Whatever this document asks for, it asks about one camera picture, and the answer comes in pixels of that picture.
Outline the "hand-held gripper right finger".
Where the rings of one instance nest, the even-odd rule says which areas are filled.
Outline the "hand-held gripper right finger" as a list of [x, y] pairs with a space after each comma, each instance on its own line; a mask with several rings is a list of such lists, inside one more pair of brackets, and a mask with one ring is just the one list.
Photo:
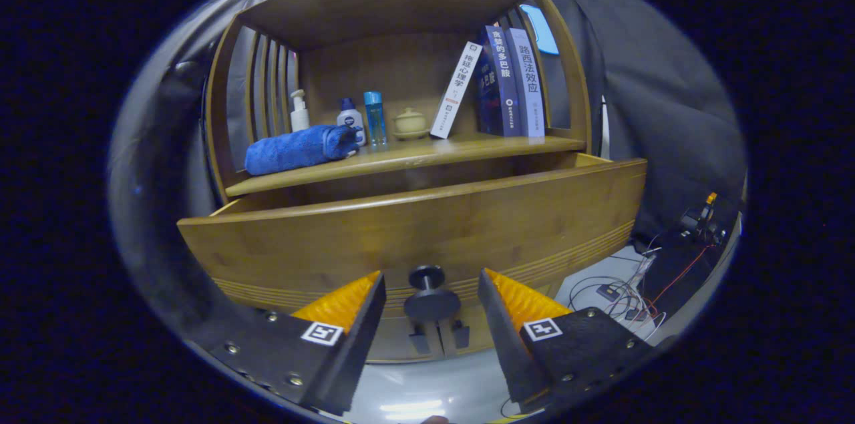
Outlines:
[[571, 310], [489, 268], [480, 271], [478, 296], [510, 399], [522, 411], [580, 405], [658, 354], [607, 312]]

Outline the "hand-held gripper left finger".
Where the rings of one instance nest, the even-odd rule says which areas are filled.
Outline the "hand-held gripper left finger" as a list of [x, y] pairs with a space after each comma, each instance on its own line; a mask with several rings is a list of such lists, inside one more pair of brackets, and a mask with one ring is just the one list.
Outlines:
[[316, 415], [350, 411], [387, 302], [382, 271], [329, 282], [288, 271], [262, 284], [187, 284], [187, 336], [226, 381]]

